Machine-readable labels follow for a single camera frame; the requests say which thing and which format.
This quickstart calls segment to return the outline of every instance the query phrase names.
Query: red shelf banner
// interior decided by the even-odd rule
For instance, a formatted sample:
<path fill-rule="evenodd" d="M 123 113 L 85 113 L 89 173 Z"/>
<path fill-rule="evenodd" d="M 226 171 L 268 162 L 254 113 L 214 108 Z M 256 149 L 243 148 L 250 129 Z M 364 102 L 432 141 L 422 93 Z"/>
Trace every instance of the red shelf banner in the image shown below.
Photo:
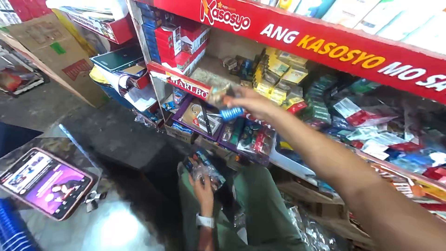
<path fill-rule="evenodd" d="M 138 0 L 446 104 L 446 56 L 246 0 Z"/>

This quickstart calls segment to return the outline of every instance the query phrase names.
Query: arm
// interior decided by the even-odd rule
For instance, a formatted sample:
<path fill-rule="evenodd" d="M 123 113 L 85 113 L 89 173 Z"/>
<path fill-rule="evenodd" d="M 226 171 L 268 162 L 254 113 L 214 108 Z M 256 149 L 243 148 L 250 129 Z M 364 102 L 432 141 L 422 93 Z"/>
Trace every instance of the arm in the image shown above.
<path fill-rule="evenodd" d="M 271 124 L 346 202 L 382 250 L 444 250 L 446 225 L 382 180 L 359 156 L 250 89 L 231 100 Z"/>
<path fill-rule="evenodd" d="M 211 180 L 209 176 L 204 177 L 204 186 L 200 179 L 193 181 L 189 174 L 189 182 L 194 188 L 194 193 L 200 202 L 200 215 L 207 218 L 212 218 L 212 211 L 214 209 L 214 193 L 211 188 Z M 200 251 L 214 251 L 214 240 L 212 237 L 212 228 L 207 226 L 200 227 L 200 239 L 198 241 L 197 250 Z"/>

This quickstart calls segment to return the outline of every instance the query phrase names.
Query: phone screen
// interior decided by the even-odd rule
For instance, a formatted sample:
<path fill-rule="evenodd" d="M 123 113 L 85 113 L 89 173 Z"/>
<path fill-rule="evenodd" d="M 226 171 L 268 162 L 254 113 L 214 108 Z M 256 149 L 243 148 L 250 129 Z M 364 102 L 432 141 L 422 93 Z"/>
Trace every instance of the phone screen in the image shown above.
<path fill-rule="evenodd" d="M 91 179 L 39 150 L 32 150 L 0 176 L 0 184 L 56 219 L 76 203 Z"/>

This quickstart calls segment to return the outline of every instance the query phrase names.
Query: smartphone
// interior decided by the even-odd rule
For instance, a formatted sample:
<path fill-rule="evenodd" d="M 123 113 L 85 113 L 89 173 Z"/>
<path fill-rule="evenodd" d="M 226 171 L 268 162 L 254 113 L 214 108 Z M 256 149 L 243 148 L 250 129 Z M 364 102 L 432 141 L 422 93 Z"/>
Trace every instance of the smartphone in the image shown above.
<path fill-rule="evenodd" d="M 92 176 L 36 147 L 0 175 L 1 188 L 57 221 L 67 219 L 92 186 Z"/>

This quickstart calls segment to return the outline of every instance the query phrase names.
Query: white wristwatch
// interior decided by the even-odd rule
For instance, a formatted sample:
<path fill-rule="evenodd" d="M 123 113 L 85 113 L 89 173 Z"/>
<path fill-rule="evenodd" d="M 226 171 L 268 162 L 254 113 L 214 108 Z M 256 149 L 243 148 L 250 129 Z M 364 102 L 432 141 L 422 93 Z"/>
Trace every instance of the white wristwatch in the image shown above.
<path fill-rule="evenodd" d="M 203 217 L 197 213 L 197 226 L 208 226 L 210 228 L 214 228 L 214 218 Z"/>

